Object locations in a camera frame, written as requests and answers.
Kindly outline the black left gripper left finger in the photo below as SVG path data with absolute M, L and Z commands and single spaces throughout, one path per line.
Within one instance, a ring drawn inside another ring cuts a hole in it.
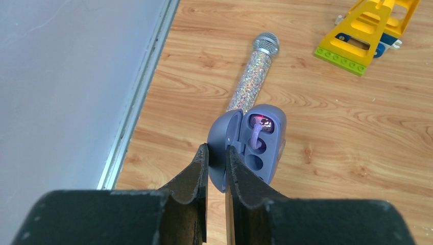
M 158 189 L 55 190 L 30 209 L 13 244 L 202 244 L 208 146 Z

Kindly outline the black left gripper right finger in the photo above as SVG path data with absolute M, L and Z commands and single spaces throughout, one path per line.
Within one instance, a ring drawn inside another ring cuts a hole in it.
M 291 199 L 226 150 L 228 244 L 414 244 L 389 202 L 369 199 Z

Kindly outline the purple-grey earbud charging case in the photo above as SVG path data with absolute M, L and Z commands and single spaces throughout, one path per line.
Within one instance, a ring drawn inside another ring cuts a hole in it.
M 236 148 L 244 164 L 270 184 L 285 147 L 286 114 L 278 107 L 260 104 L 247 112 L 225 112 L 211 126 L 207 145 L 209 176 L 214 186 L 226 191 L 225 151 Z

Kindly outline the purple clip earbud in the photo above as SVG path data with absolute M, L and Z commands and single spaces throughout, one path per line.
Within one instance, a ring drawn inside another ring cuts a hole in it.
M 252 135 L 250 139 L 250 147 L 253 150 L 264 149 L 265 142 L 259 138 L 260 133 L 273 133 L 275 123 L 269 117 L 261 114 L 252 114 L 249 119 L 250 126 L 252 127 Z

